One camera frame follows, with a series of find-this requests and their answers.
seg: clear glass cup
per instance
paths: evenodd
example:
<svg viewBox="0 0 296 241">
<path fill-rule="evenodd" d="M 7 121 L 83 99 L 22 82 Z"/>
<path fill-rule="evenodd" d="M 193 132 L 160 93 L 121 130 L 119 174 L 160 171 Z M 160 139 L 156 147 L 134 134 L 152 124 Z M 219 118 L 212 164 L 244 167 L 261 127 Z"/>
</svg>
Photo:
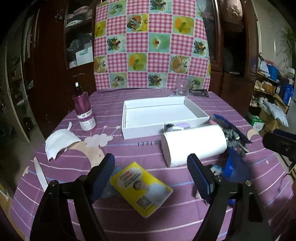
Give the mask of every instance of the clear glass cup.
<svg viewBox="0 0 296 241">
<path fill-rule="evenodd" d="M 176 77 L 176 95 L 187 96 L 189 94 L 190 79 L 186 75 Z"/>
</svg>

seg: blue bucket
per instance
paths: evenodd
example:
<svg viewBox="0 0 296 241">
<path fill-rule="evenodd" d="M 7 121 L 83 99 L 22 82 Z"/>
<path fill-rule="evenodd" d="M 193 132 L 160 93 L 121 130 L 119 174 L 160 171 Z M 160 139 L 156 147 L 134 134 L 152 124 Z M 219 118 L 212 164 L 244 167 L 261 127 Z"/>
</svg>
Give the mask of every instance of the blue bucket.
<svg viewBox="0 0 296 241">
<path fill-rule="evenodd" d="M 267 65 L 267 68 L 268 68 L 268 71 L 269 71 L 269 74 L 270 74 L 270 78 L 272 80 L 275 80 L 277 79 L 277 75 L 279 73 L 278 69 L 272 65 Z"/>
</svg>

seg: purple striped tablecloth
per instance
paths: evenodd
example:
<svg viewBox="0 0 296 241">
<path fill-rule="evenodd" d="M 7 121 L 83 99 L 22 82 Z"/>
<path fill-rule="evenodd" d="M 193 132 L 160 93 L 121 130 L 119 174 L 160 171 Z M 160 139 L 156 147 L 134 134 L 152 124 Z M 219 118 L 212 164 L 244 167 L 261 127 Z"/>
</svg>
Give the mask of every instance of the purple striped tablecloth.
<svg viewBox="0 0 296 241">
<path fill-rule="evenodd" d="M 96 129 L 91 133 L 104 133 L 114 137 L 103 148 L 105 153 L 115 156 L 116 166 L 125 168 L 136 161 L 155 177 L 173 187 L 173 194 L 151 217 L 144 219 L 125 200 L 117 197 L 97 200 L 94 209 L 110 241 L 114 240 L 178 240 L 191 241 L 203 221 L 208 205 L 194 198 L 194 184 L 186 166 L 168 168 L 161 146 L 160 136 L 124 140 L 121 129 L 123 102 L 129 99 L 163 97 L 172 94 L 163 89 L 125 89 L 113 92 L 95 92 L 90 102 L 96 119 Z M 247 121 L 221 98 L 209 92 L 209 98 L 189 96 L 208 115 L 223 115 L 236 125 L 243 133 L 251 126 Z M 84 133 L 78 123 L 75 111 L 68 114 L 56 130 L 67 128 L 71 121 L 71 131 L 82 140 L 90 136 Z M 260 135 L 251 138 L 249 153 L 244 158 L 252 169 L 252 183 L 261 198 L 267 214 L 273 237 L 278 236 L 289 221 L 288 201 L 292 197 L 292 181 L 285 175 L 284 169 L 274 152 L 263 147 Z M 90 170 L 86 156 L 77 150 L 67 150 L 49 163 L 45 154 L 45 144 L 36 151 L 45 176 L 50 182 L 74 181 Z M 202 160 L 203 164 L 225 164 L 225 155 L 213 156 Z M 36 176 L 34 163 L 29 173 L 22 177 L 12 202 L 11 217 L 17 226 L 30 236 L 34 215 L 43 195 L 43 190 Z M 73 227 L 76 236 L 84 240 L 75 213 L 74 204 L 69 202 Z M 225 238 L 232 208 L 228 207 L 218 240 Z"/>
</svg>

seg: metal screw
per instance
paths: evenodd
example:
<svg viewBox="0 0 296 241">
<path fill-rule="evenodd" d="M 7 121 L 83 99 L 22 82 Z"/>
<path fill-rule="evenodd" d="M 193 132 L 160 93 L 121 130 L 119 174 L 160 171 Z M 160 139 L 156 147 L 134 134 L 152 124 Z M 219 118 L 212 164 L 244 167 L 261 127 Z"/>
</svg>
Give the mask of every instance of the metal screw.
<svg viewBox="0 0 296 241">
<path fill-rule="evenodd" d="M 80 181 L 85 181 L 87 179 L 87 176 L 86 175 L 82 175 L 79 177 L 79 180 Z"/>
<path fill-rule="evenodd" d="M 57 181 L 56 181 L 56 180 L 53 180 L 53 181 L 50 182 L 50 185 L 51 185 L 52 187 L 54 187 L 56 184 L 57 184 Z"/>
<path fill-rule="evenodd" d="M 249 180 L 246 180 L 244 183 L 245 183 L 248 187 L 252 186 L 252 182 L 249 181 Z"/>
<path fill-rule="evenodd" d="M 220 175 L 215 176 L 216 181 L 221 182 L 223 180 L 223 177 Z"/>
</svg>

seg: yellow tissue packet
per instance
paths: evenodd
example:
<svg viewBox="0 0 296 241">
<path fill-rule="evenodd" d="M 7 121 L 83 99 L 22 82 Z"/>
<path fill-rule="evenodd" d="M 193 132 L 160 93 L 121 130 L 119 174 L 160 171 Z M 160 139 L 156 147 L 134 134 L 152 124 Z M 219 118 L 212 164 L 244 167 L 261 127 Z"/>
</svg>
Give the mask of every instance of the yellow tissue packet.
<svg viewBox="0 0 296 241">
<path fill-rule="evenodd" d="M 111 177 L 110 183 L 144 218 L 153 214 L 173 192 L 136 162 Z"/>
</svg>

